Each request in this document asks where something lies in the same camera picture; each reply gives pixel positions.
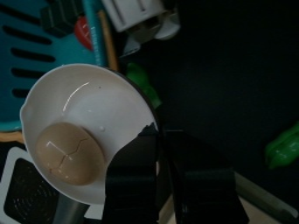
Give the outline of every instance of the red object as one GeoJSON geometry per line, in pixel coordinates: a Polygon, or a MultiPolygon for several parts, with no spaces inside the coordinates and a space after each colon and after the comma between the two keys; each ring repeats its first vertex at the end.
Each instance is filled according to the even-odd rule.
{"type": "Polygon", "coordinates": [[[81,17],[75,24],[75,35],[79,42],[93,51],[93,43],[90,38],[90,25],[86,17],[81,17]]]}

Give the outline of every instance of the white bowl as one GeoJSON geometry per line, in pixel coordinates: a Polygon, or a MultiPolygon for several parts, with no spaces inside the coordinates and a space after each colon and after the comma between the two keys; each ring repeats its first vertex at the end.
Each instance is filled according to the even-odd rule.
{"type": "Polygon", "coordinates": [[[41,132],[57,122],[79,125],[101,143],[106,167],[117,152],[155,123],[145,97],[127,79],[103,67],[61,66],[35,83],[22,108],[23,136],[38,171],[63,194],[77,201],[105,204],[106,177],[90,185],[70,185],[43,168],[35,153],[41,132]]]}

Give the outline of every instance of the brown egg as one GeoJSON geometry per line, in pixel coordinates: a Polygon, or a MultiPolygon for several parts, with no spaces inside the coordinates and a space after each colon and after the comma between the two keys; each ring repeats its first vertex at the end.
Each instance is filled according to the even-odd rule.
{"type": "Polygon", "coordinates": [[[103,173],[99,144],[83,128],[69,122],[58,122],[43,130],[37,153],[51,175],[69,184],[89,185],[103,173]]]}

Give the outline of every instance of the teal basket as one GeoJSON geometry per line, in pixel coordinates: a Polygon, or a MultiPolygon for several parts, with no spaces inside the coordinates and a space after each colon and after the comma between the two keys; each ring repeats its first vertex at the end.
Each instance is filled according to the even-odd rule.
{"type": "Polygon", "coordinates": [[[41,26],[46,0],[0,0],[0,131],[22,129],[21,108],[39,78],[55,67],[73,63],[107,65],[99,1],[83,2],[89,26],[94,30],[90,51],[74,34],[55,38],[41,26]]]}

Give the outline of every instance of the dark background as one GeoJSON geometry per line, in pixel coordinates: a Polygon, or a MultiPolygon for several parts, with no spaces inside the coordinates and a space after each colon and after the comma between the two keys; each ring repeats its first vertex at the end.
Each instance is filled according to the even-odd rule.
{"type": "Polygon", "coordinates": [[[265,148],[299,121],[296,1],[179,1],[182,30],[122,60],[150,74],[175,123],[236,170],[299,209],[299,160],[270,171],[265,148]]]}

